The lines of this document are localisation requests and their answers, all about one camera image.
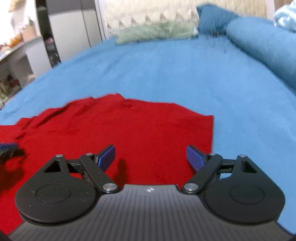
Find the metal screw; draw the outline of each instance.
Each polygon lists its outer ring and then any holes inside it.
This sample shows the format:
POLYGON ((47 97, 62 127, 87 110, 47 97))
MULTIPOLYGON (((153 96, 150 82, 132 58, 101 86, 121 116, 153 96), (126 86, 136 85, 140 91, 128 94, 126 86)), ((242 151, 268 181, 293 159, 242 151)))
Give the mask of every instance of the metal screw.
POLYGON ((198 189, 198 185, 195 183, 186 183, 184 185, 184 189, 186 191, 196 191, 198 189))
POLYGON ((103 185, 103 189, 105 191, 114 191, 117 188, 117 185, 115 183, 106 183, 103 185))

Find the black circular disc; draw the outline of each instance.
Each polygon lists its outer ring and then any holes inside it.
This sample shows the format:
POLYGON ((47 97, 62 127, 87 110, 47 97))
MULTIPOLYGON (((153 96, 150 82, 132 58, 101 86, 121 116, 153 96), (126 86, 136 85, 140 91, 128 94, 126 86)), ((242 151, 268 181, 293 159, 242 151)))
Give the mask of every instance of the black circular disc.
POLYGON ((241 204, 256 204, 264 198, 263 191, 252 185, 239 185, 230 189, 230 196, 241 204))
POLYGON ((46 173, 25 183, 15 195, 21 216, 42 224, 71 221, 89 211, 96 202, 95 188, 87 181, 46 173))

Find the blue pillow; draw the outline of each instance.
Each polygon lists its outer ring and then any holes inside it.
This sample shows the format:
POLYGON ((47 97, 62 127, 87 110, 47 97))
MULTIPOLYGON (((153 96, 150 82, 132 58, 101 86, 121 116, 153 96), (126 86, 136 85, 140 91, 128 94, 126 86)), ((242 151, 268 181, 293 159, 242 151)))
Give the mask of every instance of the blue pillow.
POLYGON ((239 18, 231 21, 226 35, 296 89, 296 34, 274 27, 268 20, 239 18))
POLYGON ((226 34, 226 27, 229 22, 238 18, 238 15, 233 12, 211 4, 197 6, 196 9, 200 17, 198 31, 201 34, 226 34))

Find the bed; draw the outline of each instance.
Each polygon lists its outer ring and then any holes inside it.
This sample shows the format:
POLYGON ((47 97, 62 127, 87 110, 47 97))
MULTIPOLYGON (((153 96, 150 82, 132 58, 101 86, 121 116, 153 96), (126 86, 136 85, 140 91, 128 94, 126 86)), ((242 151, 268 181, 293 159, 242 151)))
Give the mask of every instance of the bed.
POLYGON ((111 38, 46 73, 1 111, 0 124, 74 99, 120 93, 214 115, 213 152, 248 155, 284 192, 279 223, 296 232, 296 91, 226 36, 116 46, 111 38))

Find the light blue cloth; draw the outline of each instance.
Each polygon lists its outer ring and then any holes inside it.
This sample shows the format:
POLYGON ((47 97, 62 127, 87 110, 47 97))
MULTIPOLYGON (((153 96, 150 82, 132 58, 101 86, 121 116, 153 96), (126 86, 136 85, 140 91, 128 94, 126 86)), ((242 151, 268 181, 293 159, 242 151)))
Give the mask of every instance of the light blue cloth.
POLYGON ((286 197, 279 223, 296 231, 296 93, 226 36, 98 44, 25 87, 0 111, 0 123, 116 92, 214 115, 213 151, 247 154, 262 168, 286 197))
POLYGON ((296 1, 284 5, 274 13, 274 25, 296 31, 296 1))
POLYGON ((238 18, 229 23, 226 35, 296 89, 296 34, 258 18, 238 18))

